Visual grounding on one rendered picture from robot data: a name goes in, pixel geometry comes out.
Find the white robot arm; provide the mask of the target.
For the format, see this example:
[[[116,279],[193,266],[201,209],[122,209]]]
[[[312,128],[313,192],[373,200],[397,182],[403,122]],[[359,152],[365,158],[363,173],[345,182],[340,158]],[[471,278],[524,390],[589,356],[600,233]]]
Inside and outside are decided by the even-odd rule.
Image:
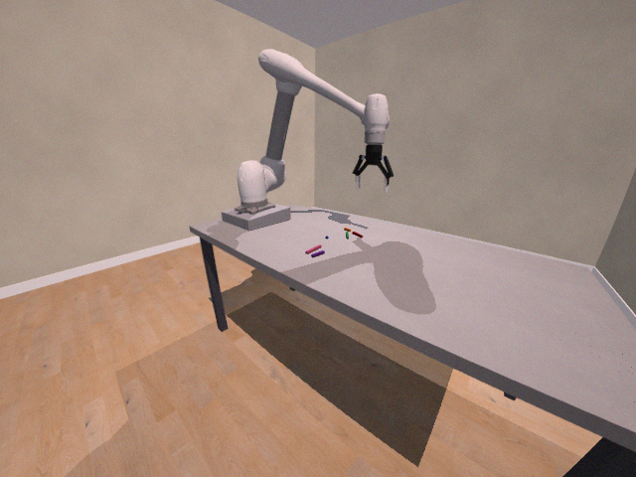
[[[272,77],[278,77],[275,78],[277,97],[266,156],[261,158],[260,163],[246,161],[238,167],[238,191],[241,206],[235,208],[237,213],[254,215],[275,208],[274,204],[267,203],[265,192],[268,192],[270,188],[272,190],[277,185],[277,188],[280,187],[285,181],[286,173],[283,176],[284,161],[281,158],[294,98],[303,86],[359,116],[362,124],[365,125],[365,143],[368,145],[385,143],[385,131],[390,124],[390,117],[387,112],[387,98],[384,95],[372,94],[368,96],[366,105],[362,105],[305,70],[293,57],[287,58],[290,56],[283,54],[268,49],[263,50],[258,57],[263,70]]]

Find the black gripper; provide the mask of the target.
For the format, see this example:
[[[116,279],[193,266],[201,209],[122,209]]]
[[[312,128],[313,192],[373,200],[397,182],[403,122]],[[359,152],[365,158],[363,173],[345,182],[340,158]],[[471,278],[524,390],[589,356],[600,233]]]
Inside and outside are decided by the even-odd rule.
[[[388,184],[389,184],[389,180],[390,177],[394,176],[393,170],[391,168],[390,162],[389,162],[389,156],[382,156],[382,150],[383,150],[383,146],[382,145],[367,145],[366,146],[366,155],[360,155],[359,156],[359,161],[353,171],[353,174],[356,175],[356,189],[360,189],[360,179],[361,179],[361,173],[365,170],[365,168],[368,165],[378,165],[379,168],[381,169],[381,171],[383,172],[383,174],[385,175],[385,187],[384,187],[384,193],[386,193],[388,191]],[[376,152],[378,154],[374,154],[371,152]],[[360,168],[363,160],[366,159],[366,162],[364,163],[364,165]],[[385,161],[387,170],[385,169],[385,167],[383,166],[381,160]],[[359,169],[360,168],[360,169]],[[358,171],[359,170],[359,171]],[[357,172],[358,171],[358,172]]]

